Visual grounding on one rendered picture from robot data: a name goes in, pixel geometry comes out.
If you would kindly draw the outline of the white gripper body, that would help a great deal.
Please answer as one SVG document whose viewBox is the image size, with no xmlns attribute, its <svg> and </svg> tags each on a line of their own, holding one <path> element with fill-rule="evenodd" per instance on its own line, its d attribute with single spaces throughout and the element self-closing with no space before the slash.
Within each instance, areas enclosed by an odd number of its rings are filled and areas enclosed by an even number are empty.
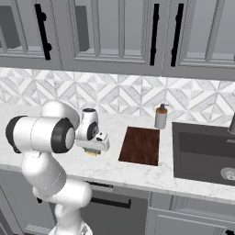
<svg viewBox="0 0 235 235">
<path fill-rule="evenodd" d="M 110 147 L 109 139 L 102 141 L 97 140 L 76 140 L 76 145 L 82 148 L 96 150 L 96 151 L 107 151 Z"/>
</svg>

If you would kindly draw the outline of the dark wooden cutting board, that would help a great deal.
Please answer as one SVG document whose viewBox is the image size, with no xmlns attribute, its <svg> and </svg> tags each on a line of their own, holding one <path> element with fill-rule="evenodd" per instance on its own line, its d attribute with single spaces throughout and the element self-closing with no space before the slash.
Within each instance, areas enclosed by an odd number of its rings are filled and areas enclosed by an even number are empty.
<svg viewBox="0 0 235 235">
<path fill-rule="evenodd" d="M 128 127 L 118 159 L 121 162 L 157 166 L 159 145 L 158 129 Z"/>
</svg>

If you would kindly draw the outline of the grey soap dispenser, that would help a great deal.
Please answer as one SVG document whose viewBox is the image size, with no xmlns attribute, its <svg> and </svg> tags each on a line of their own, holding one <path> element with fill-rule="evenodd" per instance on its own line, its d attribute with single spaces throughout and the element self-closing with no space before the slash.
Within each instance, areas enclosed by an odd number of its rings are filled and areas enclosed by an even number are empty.
<svg viewBox="0 0 235 235">
<path fill-rule="evenodd" d="M 164 129 L 165 128 L 167 113 L 168 113 L 168 110 L 166 108 L 166 104 L 161 104 L 159 107 L 156 108 L 155 122 L 154 122 L 155 128 L 157 128 L 157 129 Z"/>
</svg>

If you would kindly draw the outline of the grey dishwasher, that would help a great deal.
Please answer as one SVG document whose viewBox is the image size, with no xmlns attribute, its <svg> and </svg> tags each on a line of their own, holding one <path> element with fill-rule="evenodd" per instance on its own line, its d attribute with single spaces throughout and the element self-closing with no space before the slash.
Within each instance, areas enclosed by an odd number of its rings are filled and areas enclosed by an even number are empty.
<svg viewBox="0 0 235 235">
<path fill-rule="evenodd" d="M 131 208 L 112 207 L 90 202 L 81 209 L 84 221 L 94 235 L 145 235 L 148 209 L 147 191 L 89 182 L 93 196 L 127 203 Z"/>
</svg>

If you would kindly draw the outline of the grey lower cupboard door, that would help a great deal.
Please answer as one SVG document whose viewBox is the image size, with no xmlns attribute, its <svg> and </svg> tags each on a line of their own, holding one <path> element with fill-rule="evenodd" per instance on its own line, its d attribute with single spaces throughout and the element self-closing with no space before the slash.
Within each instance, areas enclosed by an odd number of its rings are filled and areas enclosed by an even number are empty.
<svg viewBox="0 0 235 235">
<path fill-rule="evenodd" d="M 145 235 L 227 235 L 235 232 L 235 205 L 150 193 Z"/>
<path fill-rule="evenodd" d="M 0 170 L 0 185 L 23 232 L 49 235 L 56 225 L 52 207 L 48 202 L 38 202 L 23 174 Z"/>
</svg>

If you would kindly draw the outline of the dark grey sink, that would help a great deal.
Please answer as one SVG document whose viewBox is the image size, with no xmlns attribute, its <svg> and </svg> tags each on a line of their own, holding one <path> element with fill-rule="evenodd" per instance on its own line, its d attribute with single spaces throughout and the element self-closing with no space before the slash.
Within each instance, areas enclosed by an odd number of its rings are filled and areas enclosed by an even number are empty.
<svg viewBox="0 0 235 235">
<path fill-rule="evenodd" d="M 235 186 L 235 135 L 226 127 L 172 123 L 173 176 Z"/>
</svg>

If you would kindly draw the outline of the grey glass cupboard door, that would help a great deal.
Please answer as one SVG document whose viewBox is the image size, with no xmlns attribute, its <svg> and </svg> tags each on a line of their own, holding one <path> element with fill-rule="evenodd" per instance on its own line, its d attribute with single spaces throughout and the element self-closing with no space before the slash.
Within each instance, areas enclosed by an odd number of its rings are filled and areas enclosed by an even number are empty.
<svg viewBox="0 0 235 235">
<path fill-rule="evenodd" d="M 175 16 L 184 4 L 175 67 Z M 163 61 L 165 77 L 235 82 L 235 0 L 170 0 Z"/>
<path fill-rule="evenodd" d="M 49 61 L 44 57 L 35 4 L 47 16 L 44 24 L 52 46 Z M 52 0 L 0 0 L 0 67 L 60 70 Z"/>
<path fill-rule="evenodd" d="M 62 68 L 88 73 L 160 75 L 167 0 L 58 0 Z M 160 4 L 150 66 L 154 4 Z"/>
</svg>

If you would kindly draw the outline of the dark grey tap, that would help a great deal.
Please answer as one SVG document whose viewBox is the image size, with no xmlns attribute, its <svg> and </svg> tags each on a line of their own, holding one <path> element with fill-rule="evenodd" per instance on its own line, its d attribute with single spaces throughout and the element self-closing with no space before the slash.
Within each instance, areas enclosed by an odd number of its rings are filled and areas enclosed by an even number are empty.
<svg viewBox="0 0 235 235">
<path fill-rule="evenodd" d="M 233 118 L 231 120 L 231 123 L 229 125 L 228 132 L 235 135 L 235 112 L 234 112 Z"/>
</svg>

